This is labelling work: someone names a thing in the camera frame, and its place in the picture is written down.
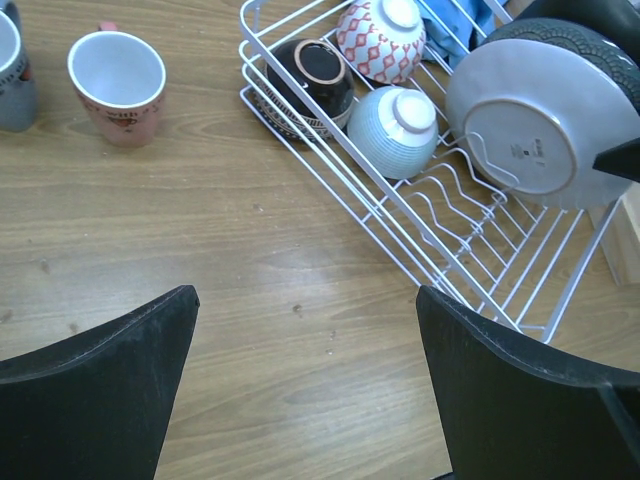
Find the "grey mug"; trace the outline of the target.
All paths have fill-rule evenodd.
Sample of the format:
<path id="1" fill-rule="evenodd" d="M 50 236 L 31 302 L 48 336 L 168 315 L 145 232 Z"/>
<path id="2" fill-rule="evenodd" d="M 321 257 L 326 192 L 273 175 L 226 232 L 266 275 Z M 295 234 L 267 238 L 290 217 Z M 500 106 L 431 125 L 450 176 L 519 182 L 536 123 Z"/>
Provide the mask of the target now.
<path id="1" fill-rule="evenodd" d="M 22 38 L 19 10 L 14 1 L 1 2 L 1 129 L 29 129 L 37 115 L 37 90 Z"/>

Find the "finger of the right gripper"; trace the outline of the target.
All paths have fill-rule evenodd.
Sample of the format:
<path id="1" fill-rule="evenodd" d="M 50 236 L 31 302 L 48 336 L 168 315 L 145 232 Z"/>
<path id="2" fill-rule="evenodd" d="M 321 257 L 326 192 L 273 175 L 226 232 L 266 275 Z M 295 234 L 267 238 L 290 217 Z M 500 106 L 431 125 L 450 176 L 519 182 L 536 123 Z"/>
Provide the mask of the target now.
<path id="1" fill-rule="evenodd" d="M 640 182 L 640 138 L 637 137 L 596 155 L 592 168 Z"/>

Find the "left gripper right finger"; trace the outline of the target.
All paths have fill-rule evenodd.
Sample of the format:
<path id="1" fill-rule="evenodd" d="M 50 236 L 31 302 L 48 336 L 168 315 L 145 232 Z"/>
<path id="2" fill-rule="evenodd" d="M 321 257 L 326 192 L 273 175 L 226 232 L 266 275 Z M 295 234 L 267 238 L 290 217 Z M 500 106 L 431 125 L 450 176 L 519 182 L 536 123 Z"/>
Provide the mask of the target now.
<path id="1" fill-rule="evenodd" d="M 636 479 L 639 375 L 416 297 L 449 479 Z"/>

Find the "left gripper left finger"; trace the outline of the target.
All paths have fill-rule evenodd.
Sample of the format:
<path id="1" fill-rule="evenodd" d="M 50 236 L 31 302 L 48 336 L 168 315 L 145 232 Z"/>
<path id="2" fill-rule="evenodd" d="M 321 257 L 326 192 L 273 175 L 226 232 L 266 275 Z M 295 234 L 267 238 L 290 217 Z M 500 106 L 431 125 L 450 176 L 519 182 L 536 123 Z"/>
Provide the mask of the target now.
<path id="1" fill-rule="evenodd" d="M 2 478 L 153 478 L 199 307 L 180 285 L 2 361 Z"/>

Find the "pink mug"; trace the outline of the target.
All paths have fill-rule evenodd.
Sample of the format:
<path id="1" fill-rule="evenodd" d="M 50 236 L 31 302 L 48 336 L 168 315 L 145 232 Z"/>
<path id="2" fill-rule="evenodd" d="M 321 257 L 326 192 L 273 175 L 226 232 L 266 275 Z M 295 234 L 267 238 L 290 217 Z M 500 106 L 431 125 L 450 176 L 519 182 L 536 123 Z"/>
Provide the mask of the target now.
<path id="1" fill-rule="evenodd" d="M 71 46 L 67 71 L 89 118 L 111 144 L 137 148 L 151 143 L 167 81 L 155 48 L 113 22 L 101 22 Z"/>

